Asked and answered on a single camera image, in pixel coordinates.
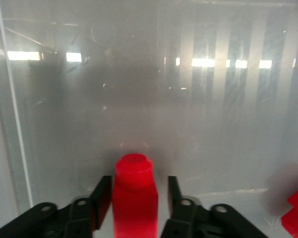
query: bright white rectangle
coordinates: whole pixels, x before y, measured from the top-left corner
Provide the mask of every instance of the bright white rectangle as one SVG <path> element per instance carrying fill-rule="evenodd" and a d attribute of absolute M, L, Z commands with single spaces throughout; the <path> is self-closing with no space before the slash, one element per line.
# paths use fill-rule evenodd
<path fill-rule="evenodd" d="M 261 60 L 259 62 L 259 68 L 271 68 L 272 67 L 272 60 Z"/>
<path fill-rule="evenodd" d="M 193 67 L 211 67 L 214 68 L 215 60 L 214 59 L 192 59 Z"/>
<path fill-rule="evenodd" d="M 247 60 L 237 60 L 235 62 L 235 68 L 247 68 Z"/>
<path fill-rule="evenodd" d="M 8 51 L 9 60 L 40 60 L 39 52 Z"/>
<path fill-rule="evenodd" d="M 81 53 L 66 53 L 67 62 L 81 62 Z"/>

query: clear plastic bin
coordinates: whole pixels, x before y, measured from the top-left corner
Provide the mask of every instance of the clear plastic bin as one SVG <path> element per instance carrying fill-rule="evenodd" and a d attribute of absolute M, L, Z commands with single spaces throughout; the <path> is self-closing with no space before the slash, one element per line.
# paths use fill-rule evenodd
<path fill-rule="evenodd" d="M 269 206 L 298 167 L 298 2 L 0 0 L 0 226 L 132 152 L 154 162 L 160 232 L 174 175 L 290 237 Z"/>

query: red cap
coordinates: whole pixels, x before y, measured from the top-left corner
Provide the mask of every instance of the red cap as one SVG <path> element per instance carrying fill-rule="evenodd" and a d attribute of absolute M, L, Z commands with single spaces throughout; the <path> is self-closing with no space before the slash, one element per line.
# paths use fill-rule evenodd
<path fill-rule="evenodd" d="M 141 190 L 154 183 L 152 162 L 142 154 L 125 155 L 116 164 L 117 182 L 129 190 Z"/>

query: scratched surface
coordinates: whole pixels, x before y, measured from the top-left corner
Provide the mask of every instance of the scratched surface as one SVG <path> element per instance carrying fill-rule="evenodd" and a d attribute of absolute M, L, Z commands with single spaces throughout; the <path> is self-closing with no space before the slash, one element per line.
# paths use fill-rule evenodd
<path fill-rule="evenodd" d="M 286 200 L 292 185 L 274 175 L 298 166 L 297 1 L 0 0 L 0 12 L 20 212 L 91 193 L 138 152 L 154 161 L 160 231 L 174 175 L 206 207 L 231 204 L 289 237 L 267 191 Z M 110 236 L 108 214 L 97 237 Z"/>

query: black metal bracket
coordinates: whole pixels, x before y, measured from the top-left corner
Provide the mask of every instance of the black metal bracket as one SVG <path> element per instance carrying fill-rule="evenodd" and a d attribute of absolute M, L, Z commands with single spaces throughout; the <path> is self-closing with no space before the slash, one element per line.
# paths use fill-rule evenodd
<path fill-rule="evenodd" d="M 111 202 L 111 177 L 104 176 L 89 198 L 57 210 L 40 203 L 0 229 L 0 238 L 92 238 Z"/>
<path fill-rule="evenodd" d="M 210 211 L 184 198 L 176 177 L 168 177 L 171 218 L 160 238 L 267 238 L 234 208 L 214 205 Z"/>

